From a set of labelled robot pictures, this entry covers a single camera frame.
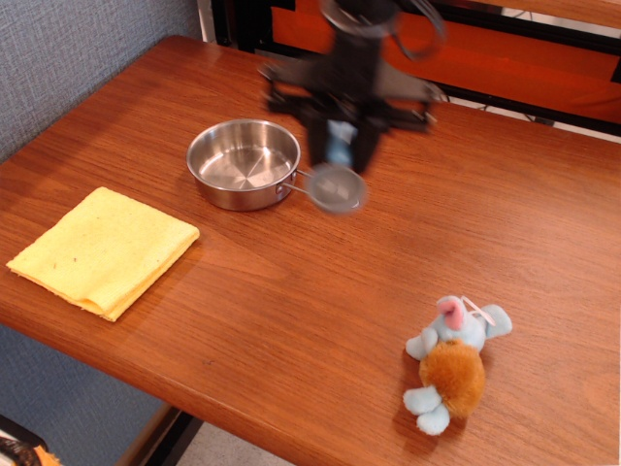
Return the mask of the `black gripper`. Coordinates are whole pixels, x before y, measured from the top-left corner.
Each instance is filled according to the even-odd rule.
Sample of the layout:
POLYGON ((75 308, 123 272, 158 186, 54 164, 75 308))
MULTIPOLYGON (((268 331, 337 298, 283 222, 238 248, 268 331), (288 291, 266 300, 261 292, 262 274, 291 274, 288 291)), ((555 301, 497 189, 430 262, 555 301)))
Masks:
POLYGON ((269 84, 269 110, 296 117, 306 126, 311 166, 328 161, 328 120, 357 126, 352 141, 357 174, 365 172, 388 129, 423 131, 429 124, 441 90, 394 68, 381 51, 380 39, 338 33, 326 54, 261 69, 269 84))

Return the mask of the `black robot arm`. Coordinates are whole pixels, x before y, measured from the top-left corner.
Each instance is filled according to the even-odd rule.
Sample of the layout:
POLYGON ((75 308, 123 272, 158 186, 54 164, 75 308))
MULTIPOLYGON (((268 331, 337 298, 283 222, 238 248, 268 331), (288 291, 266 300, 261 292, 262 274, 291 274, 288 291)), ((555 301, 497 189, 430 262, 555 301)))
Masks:
POLYGON ((382 57, 401 10, 396 1, 324 1, 320 11, 334 32, 330 50, 262 69, 269 110, 306 128, 310 165, 341 164, 362 174, 382 134, 423 132, 430 124, 441 90, 382 57))

